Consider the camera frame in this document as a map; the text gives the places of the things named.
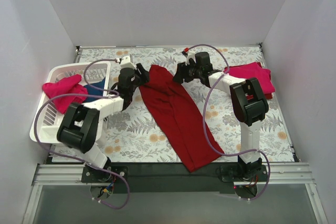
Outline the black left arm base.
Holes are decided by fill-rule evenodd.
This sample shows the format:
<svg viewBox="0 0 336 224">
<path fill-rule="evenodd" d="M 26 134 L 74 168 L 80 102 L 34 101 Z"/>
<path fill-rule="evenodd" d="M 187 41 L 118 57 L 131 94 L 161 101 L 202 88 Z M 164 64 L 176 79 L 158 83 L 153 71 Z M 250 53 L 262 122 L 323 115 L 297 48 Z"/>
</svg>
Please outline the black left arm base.
<svg viewBox="0 0 336 224">
<path fill-rule="evenodd" d="M 122 180 L 110 172 L 104 172 L 85 165 L 81 175 L 81 182 L 91 185 L 90 192 L 94 198 L 108 199 L 114 193 L 116 183 L 121 183 Z"/>
</svg>

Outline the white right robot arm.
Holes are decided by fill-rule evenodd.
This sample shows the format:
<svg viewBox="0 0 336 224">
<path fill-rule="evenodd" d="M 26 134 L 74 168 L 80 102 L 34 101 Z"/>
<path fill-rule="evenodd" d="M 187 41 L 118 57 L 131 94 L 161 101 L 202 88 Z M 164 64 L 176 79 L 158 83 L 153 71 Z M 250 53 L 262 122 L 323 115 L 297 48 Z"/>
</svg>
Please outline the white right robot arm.
<svg viewBox="0 0 336 224">
<path fill-rule="evenodd" d="M 238 157 L 238 176 L 251 180 L 262 167 L 259 151 L 261 122 L 265 119 L 269 106 L 257 78 L 242 79 L 215 70 L 207 52 L 189 54 L 184 49 L 184 62 L 177 65 L 173 81 L 191 82 L 198 79 L 211 91 L 214 89 L 230 95 L 234 115 L 240 123 L 241 138 Z"/>
</svg>

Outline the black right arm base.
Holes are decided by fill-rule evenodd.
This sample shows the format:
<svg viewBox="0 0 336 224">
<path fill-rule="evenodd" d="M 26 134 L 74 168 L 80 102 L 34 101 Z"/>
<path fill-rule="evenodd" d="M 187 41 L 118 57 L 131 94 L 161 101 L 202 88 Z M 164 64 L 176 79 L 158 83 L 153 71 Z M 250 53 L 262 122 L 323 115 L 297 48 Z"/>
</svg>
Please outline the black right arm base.
<svg viewBox="0 0 336 224">
<path fill-rule="evenodd" d="M 265 165 L 246 173 L 239 163 L 225 163 L 215 170 L 221 182 L 233 185 L 234 193 L 241 198 L 254 198 L 258 194 L 258 183 L 266 182 L 268 173 Z"/>
</svg>

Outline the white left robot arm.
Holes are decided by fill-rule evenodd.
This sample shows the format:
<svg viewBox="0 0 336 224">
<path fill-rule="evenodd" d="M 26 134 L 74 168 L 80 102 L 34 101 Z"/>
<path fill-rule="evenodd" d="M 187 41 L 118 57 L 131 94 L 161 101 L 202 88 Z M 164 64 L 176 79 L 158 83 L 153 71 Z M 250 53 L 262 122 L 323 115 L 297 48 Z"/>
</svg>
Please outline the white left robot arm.
<svg viewBox="0 0 336 224">
<path fill-rule="evenodd" d="M 99 123 L 106 117 L 122 112 L 129 107 L 136 88 L 148 83 L 149 72 L 138 63 L 134 67 L 122 67 L 114 97 L 92 95 L 94 101 L 89 103 L 72 103 L 59 126 L 57 140 L 78 152 L 79 159 L 91 167 L 95 167 L 93 175 L 100 182 L 111 178 L 112 170 L 108 157 L 96 143 Z"/>
</svg>

